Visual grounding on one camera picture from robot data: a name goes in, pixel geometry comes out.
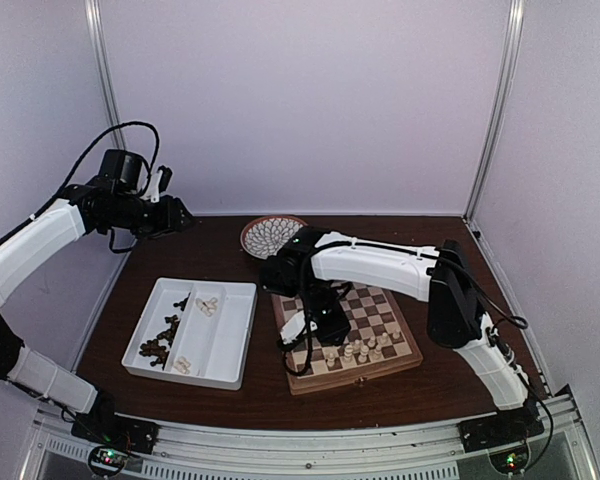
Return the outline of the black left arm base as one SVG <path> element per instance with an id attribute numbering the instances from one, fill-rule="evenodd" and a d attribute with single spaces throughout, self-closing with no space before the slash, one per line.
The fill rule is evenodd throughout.
<path id="1" fill-rule="evenodd" d="M 88 413 L 63 411 L 72 420 L 74 437 L 95 443 L 87 456 L 87 466 L 101 478 L 122 472 L 127 462 L 139 454 L 151 454 L 159 426 L 155 422 L 118 415 L 113 396 L 99 391 Z"/>

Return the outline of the pile of white chess pieces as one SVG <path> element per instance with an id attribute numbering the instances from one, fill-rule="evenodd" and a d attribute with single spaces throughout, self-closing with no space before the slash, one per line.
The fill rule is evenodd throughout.
<path id="1" fill-rule="evenodd" d="M 192 364 L 183 356 L 176 358 L 173 362 L 173 368 L 183 375 L 191 373 Z"/>

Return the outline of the white compartment tray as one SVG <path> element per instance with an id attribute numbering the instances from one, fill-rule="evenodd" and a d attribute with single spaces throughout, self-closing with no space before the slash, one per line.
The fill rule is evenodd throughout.
<path id="1" fill-rule="evenodd" d="M 206 317 L 195 305 L 197 297 L 219 299 L 218 311 Z M 241 387 L 256 307 L 253 283 L 209 282 L 172 278 L 156 281 L 122 357 L 131 374 L 175 383 L 237 390 Z M 152 357 L 139 355 L 140 345 L 168 325 L 164 318 L 178 313 L 181 323 L 165 369 L 152 367 Z M 183 356 L 191 373 L 173 368 Z"/>

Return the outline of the aluminium corner post right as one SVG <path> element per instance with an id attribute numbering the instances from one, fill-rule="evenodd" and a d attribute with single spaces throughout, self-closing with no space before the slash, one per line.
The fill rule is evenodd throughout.
<path id="1" fill-rule="evenodd" d="M 511 92 L 519 57 L 524 14 L 526 10 L 525 6 L 526 2 L 524 0 L 511 0 L 509 2 L 509 16 L 504 37 L 496 92 L 485 140 L 481 150 L 478 169 L 463 215 L 465 222 L 469 225 L 475 223 L 479 203 L 486 187 L 487 177 L 495 156 L 497 143 L 504 123 L 506 104 Z"/>

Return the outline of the floral patterned ceramic plate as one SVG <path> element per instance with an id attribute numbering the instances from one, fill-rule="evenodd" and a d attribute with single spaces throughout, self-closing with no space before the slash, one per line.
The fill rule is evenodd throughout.
<path id="1" fill-rule="evenodd" d="M 305 226 L 307 223 L 304 220 L 291 215 L 260 217 L 243 228 L 240 243 L 249 255 L 266 260 Z"/>

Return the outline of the wooden chess board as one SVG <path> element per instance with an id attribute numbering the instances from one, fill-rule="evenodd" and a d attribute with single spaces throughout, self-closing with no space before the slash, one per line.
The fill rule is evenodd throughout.
<path id="1" fill-rule="evenodd" d="M 390 291 L 355 284 L 346 297 L 341 300 L 341 305 L 349 319 L 351 331 L 340 346 L 323 346 L 316 338 L 312 339 L 311 368 L 303 376 L 298 377 L 291 374 L 287 376 L 289 389 L 293 395 L 303 395 L 351 384 L 360 384 L 370 379 L 413 369 L 421 365 L 423 355 Z M 392 337 L 392 333 L 397 326 L 401 329 L 399 340 Z M 389 337 L 389 343 L 386 346 L 379 344 L 379 337 L 383 333 L 387 333 Z M 354 363 L 352 365 L 342 365 L 341 358 L 346 345 L 351 344 L 353 346 L 354 341 L 357 339 L 360 340 L 360 347 L 362 345 L 368 346 L 370 338 L 374 338 L 376 345 L 382 347 L 382 358 L 379 361 L 373 360 L 373 349 L 369 349 L 367 362 L 359 364 L 359 349 L 354 351 Z M 326 365 L 326 356 L 331 351 L 339 356 L 339 365 L 333 371 L 330 371 Z"/>

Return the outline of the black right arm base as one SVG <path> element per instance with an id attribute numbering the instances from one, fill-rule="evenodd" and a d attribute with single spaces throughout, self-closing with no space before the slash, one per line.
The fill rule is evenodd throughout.
<path id="1" fill-rule="evenodd" d="M 529 398 L 521 408 L 462 421 L 459 432 L 466 453 L 487 450 L 491 466 L 511 477 L 530 465 L 528 440 L 543 434 L 544 425 L 536 401 Z"/>

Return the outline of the white chess king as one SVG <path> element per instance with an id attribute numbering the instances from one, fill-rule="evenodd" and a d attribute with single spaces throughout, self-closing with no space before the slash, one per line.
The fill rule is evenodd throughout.
<path id="1" fill-rule="evenodd" d="M 350 366 L 354 363 L 354 348 L 351 344 L 348 344 L 344 348 L 344 353 L 341 358 L 342 365 Z"/>

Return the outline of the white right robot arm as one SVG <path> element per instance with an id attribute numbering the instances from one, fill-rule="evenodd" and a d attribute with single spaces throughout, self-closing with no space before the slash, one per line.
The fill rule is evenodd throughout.
<path id="1" fill-rule="evenodd" d="M 281 349 L 301 341 L 344 343 L 351 326 L 340 305 L 338 282 L 388 289 L 427 303 L 429 339 L 458 353 L 488 389 L 497 411 L 492 430 L 499 440 L 513 441 L 539 423 L 540 399 L 501 339 L 488 313 L 494 304 L 470 274 L 458 242 L 401 246 L 301 228 L 265 260 L 259 274 L 264 290 L 302 302 L 301 318 L 281 330 Z"/>

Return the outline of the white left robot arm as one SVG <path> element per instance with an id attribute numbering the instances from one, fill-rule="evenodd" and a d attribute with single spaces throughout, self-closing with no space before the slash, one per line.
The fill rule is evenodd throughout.
<path id="1" fill-rule="evenodd" d="M 182 232 L 193 224 L 183 202 L 165 192 L 172 176 L 169 168 L 159 168 L 147 191 L 140 191 L 144 163 L 138 154 L 107 150 L 95 177 L 85 185 L 61 188 L 49 206 L 0 245 L 0 309 L 35 270 L 92 231 L 125 229 L 144 240 Z M 102 405 L 94 406 L 99 396 L 96 387 L 27 347 L 1 312 L 0 380 L 86 414 L 86 429 L 103 444 L 123 436 L 122 419 Z"/>

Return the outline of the pile of dark chess pieces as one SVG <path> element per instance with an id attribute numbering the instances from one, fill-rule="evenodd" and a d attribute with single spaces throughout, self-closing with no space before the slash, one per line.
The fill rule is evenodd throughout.
<path id="1" fill-rule="evenodd" d="M 160 366 L 165 369 L 170 354 L 170 348 L 173 346 L 176 333 L 181 323 L 181 316 L 176 313 L 164 318 L 168 327 L 159 332 L 153 339 L 149 339 L 140 345 L 139 355 L 141 357 L 152 357 L 150 365 L 152 367 Z"/>

